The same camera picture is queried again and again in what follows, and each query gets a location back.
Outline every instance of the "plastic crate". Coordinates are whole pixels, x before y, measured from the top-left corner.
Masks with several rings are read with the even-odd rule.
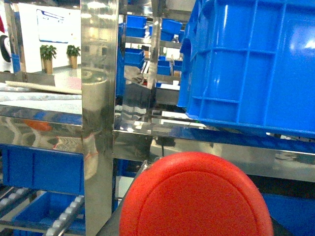
[[[118,45],[122,41],[124,34],[124,23],[119,24],[118,30]],[[126,80],[125,80],[125,60],[123,58],[120,47],[117,48],[117,73],[116,73],[116,96],[123,96],[125,92]]]
[[[142,69],[143,64],[144,64],[144,59],[142,61],[138,62],[138,63],[126,63],[125,62],[125,65],[135,66],[135,67],[138,67],[139,69]]]
[[[159,56],[158,59],[159,60],[166,60],[166,56]]]
[[[30,205],[17,214],[13,222],[32,222],[47,225],[48,227],[59,218],[60,214],[71,204],[75,196],[56,193],[44,193],[37,197]],[[85,231],[85,217],[76,219],[70,226],[71,230]],[[14,230],[14,236],[41,236],[42,233],[33,233],[22,230]]]
[[[123,96],[125,93],[125,62],[120,49],[117,51],[117,74],[116,74],[116,96]]]
[[[82,154],[14,145],[0,149],[5,185],[84,195]]]
[[[146,36],[146,28],[127,27],[126,36],[143,38]]]
[[[149,26],[149,36],[152,36],[153,26]]]
[[[172,41],[174,38],[173,33],[161,32],[161,40],[162,41]]]
[[[173,65],[173,71],[182,71],[183,61],[181,60],[175,60]]]
[[[198,0],[183,42],[195,63],[188,116],[315,137],[314,10],[309,0]]]
[[[167,60],[159,60],[157,62],[157,73],[159,75],[170,75],[171,63]]]
[[[149,26],[149,35],[152,36],[152,26]],[[162,41],[172,41],[174,39],[173,33],[161,32],[161,40]]]
[[[184,30],[181,30],[179,35],[178,35],[178,41],[181,43],[183,41],[183,38],[184,38],[184,35],[185,35],[185,31]]]
[[[295,236],[315,236],[315,200],[264,194],[270,215]]]
[[[174,20],[163,19],[162,21],[162,32],[179,34],[182,28],[182,23]]]
[[[142,68],[144,64],[144,50],[135,48],[126,48],[125,65]]]
[[[127,27],[144,28],[147,18],[143,16],[127,16]]]

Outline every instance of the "red round button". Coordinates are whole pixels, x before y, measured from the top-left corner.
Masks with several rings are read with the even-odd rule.
[[[120,236],[272,236],[265,201],[233,164],[183,152],[145,170],[123,205]]]

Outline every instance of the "potted plant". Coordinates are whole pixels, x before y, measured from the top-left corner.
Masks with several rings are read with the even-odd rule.
[[[68,45],[67,56],[70,59],[72,69],[78,68],[77,59],[80,56],[80,47],[75,47],[74,45]]]
[[[53,73],[53,58],[56,59],[57,48],[50,45],[40,46],[40,57],[43,59],[44,68],[47,74]]]

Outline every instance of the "plant pot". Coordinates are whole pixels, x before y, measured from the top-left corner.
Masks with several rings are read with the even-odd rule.
[[[77,69],[78,68],[77,59],[78,59],[78,57],[76,57],[76,56],[71,56],[70,57],[70,63],[71,63],[72,69]]]
[[[53,61],[44,59],[45,72],[49,75],[53,74]]]

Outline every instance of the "whiteboard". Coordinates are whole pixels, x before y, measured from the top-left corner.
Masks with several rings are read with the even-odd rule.
[[[68,43],[70,28],[63,16],[58,16],[47,11],[37,10],[37,25],[39,41]]]

